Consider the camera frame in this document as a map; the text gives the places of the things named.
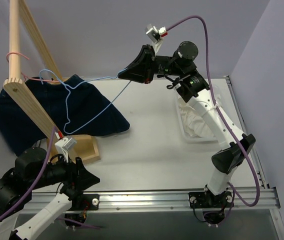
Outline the light blue wire hanger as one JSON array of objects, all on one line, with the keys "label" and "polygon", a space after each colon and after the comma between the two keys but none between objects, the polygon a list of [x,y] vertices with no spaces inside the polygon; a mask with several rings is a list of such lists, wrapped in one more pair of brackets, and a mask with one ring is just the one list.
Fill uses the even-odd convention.
[{"label": "light blue wire hanger", "polygon": [[113,105],[113,103],[121,96],[121,94],[126,90],[126,88],[130,85],[130,83],[132,81],[128,80],[128,83],[123,87],[123,89],[114,97],[114,99],[112,101],[109,102],[109,104],[107,106],[104,107],[103,110],[101,110],[99,113],[97,113],[93,118],[91,118],[90,120],[88,120],[86,123],[84,123],[83,125],[81,125],[80,127],[78,127],[77,129],[73,130],[72,132],[68,132],[66,127],[72,123],[70,117],[69,117],[69,98],[71,96],[71,93],[73,90],[76,90],[77,88],[79,88],[81,85],[83,85],[84,83],[91,83],[91,82],[96,82],[96,81],[117,81],[119,80],[118,76],[119,76],[119,73],[122,72],[124,69],[120,70],[116,76],[114,77],[111,77],[111,76],[104,76],[104,77],[99,77],[99,78],[95,78],[95,79],[83,79],[80,83],[78,83],[77,85],[75,86],[71,86],[67,83],[65,83],[64,81],[62,81],[58,75],[53,72],[52,70],[50,69],[41,69],[39,71],[39,77],[40,78],[43,78],[42,75],[44,72],[48,72],[50,74],[52,74],[58,81],[60,81],[65,90],[67,90],[68,94],[65,98],[65,110],[66,110],[66,120],[67,122],[64,124],[63,126],[63,130],[66,134],[68,135],[72,135],[72,134],[75,134],[77,131],[81,130],[82,128],[86,127],[87,125],[89,125],[91,122],[93,122],[95,119],[97,119],[100,115],[102,115],[106,110],[109,109],[109,107],[111,105]]}]

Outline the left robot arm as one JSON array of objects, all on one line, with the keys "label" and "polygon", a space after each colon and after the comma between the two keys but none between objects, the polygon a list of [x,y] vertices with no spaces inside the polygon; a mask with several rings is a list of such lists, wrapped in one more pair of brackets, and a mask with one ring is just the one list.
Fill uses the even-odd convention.
[{"label": "left robot arm", "polygon": [[[75,162],[66,162],[63,154],[55,157],[57,162],[52,163],[46,150],[31,147],[0,178],[0,240],[34,240],[62,213],[87,209],[90,201],[84,191],[100,179],[84,167],[79,157]],[[19,214],[32,199],[32,191],[57,183],[62,187],[53,200],[15,228]]]}]

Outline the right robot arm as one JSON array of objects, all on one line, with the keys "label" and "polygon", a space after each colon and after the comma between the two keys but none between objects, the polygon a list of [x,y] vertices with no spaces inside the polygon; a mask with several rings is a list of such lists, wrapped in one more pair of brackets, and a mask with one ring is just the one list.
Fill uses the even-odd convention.
[{"label": "right robot arm", "polygon": [[211,157],[215,169],[204,193],[205,203],[214,207],[222,201],[222,193],[245,158],[242,149],[249,152],[256,139],[245,134],[221,107],[213,104],[209,83],[194,63],[198,53],[198,47],[191,41],[183,41],[172,56],[157,55],[153,46],[143,45],[118,77],[141,84],[151,83],[154,76],[166,78],[171,82],[167,89],[174,89],[204,120],[220,146],[220,151]]}]

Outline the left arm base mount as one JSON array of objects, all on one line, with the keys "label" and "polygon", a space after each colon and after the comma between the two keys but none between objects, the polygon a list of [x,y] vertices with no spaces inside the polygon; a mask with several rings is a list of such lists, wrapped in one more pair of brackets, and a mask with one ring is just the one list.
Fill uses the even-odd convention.
[{"label": "left arm base mount", "polygon": [[97,211],[99,209],[100,196],[98,194],[83,194],[72,202],[69,211],[75,213],[65,213],[64,218],[68,220],[73,220],[75,222],[64,220],[64,223],[68,227],[82,227],[80,225],[84,224],[88,219],[89,211]]}]

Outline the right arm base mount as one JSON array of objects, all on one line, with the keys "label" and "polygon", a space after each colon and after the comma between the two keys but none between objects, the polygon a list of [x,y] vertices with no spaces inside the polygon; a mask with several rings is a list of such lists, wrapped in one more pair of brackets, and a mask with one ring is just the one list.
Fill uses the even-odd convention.
[{"label": "right arm base mount", "polygon": [[189,207],[200,223],[218,228],[230,215],[234,207],[235,193],[228,190],[214,195],[205,188],[203,191],[188,193]]}]

